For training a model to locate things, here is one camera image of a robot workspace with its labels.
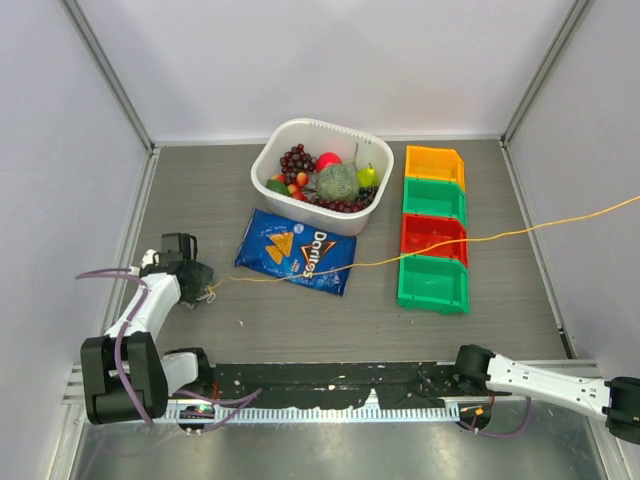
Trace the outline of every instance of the green pear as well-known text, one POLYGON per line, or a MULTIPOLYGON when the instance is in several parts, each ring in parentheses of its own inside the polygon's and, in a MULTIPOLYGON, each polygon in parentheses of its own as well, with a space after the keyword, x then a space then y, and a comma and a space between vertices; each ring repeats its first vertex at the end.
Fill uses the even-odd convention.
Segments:
POLYGON ((358 184, 360 188, 375 187, 378 185, 378 175, 371 164, 367 168, 358 170, 358 184))

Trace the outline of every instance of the red apple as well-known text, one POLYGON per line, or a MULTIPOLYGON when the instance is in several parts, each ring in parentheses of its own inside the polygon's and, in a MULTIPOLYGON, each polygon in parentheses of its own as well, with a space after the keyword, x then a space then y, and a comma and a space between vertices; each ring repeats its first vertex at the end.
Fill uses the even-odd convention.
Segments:
POLYGON ((291 194, 291 196, 293 196, 294 193, 302 193, 302 189, 297 183, 292 183, 291 185, 287 186, 287 188, 289 189, 289 193, 291 194))
POLYGON ((304 172, 298 173, 298 175, 296 175, 296 183, 301 187, 304 187, 307 183, 309 183, 309 175, 304 172))
POLYGON ((329 165, 334 165, 336 163, 342 163, 339 156, 332 152, 323 153, 318 157, 318 161, 316 162, 316 172, 320 173, 329 165))
POLYGON ((300 200, 300 201, 303 201, 303 202, 308 202, 309 201, 309 199, 302 192, 294 192, 291 195, 291 198, 295 198, 296 200, 300 200))

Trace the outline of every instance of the yellow storage bin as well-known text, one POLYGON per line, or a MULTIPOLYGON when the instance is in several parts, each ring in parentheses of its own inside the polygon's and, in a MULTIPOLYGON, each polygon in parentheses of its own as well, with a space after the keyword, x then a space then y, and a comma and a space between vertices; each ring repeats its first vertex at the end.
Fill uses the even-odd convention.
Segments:
POLYGON ((407 146, 404 175, 405 177, 456 182, 462 191, 466 191, 464 162, 458 152, 452 148, 407 146))

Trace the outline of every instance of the white plastic basket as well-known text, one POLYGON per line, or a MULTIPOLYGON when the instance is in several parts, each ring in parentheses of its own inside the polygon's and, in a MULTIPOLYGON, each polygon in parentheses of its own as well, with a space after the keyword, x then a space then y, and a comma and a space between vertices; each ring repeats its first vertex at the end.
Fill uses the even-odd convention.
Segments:
POLYGON ((379 138, 319 120, 298 118, 283 123, 273 133, 251 167, 251 181, 274 213, 329 232, 357 235, 364 230, 369 215, 380 203, 392 169, 393 153, 379 138), (280 173, 280 157, 299 143, 304 144, 305 151, 313 156, 333 152, 345 164, 353 162, 357 145, 356 168, 365 168, 371 163, 380 181, 373 203, 360 212, 340 213, 267 189, 267 180, 280 173))

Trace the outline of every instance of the plastic bin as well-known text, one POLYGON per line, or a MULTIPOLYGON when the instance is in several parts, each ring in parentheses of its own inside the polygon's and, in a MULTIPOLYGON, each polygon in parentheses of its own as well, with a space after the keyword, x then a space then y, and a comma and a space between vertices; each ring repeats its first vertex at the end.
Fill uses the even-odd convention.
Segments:
POLYGON ((403 211, 457 218, 467 226, 467 199, 455 182, 405 177, 403 211))
POLYGON ((389 145, 379 138, 331 123, 299 118, 283 123, 273 133, 251 167, 251 181, 264 195, 272 212, 340 235, 357 235, 364 230, 369 215, 378 207, 392 169, 393 153, 389 145), (370 163, 380 181, 373 203, 357 213, 339 213, 268 190, 265 187, 267 180, 280 172, 280 157, 298 143, 304 144, 305 151, 316 157, 334 152, 345 164, 353 162, 357 145, 356 168, 365 168, 370 163))
POLYGON ((458 152, 452 148, 430 148, 407 146, 405 177, 424 178, 455 182, 462 191, 466 191, 464 183, 464 162, 458 152))
POLYGON ((415 255, 400 260, 398 305, 469 313, 469 273, 458 260, 415 255))
MULTIPOLYGON (((467 238, 467 231, 455 218, 429 217, 426 215, 402 216, 402 253, 413 253, 448 240, 467 238)), ((436 247, 420 255, 430 257, 455 258, 469 267, 466 242, 451 243, 436 247)))

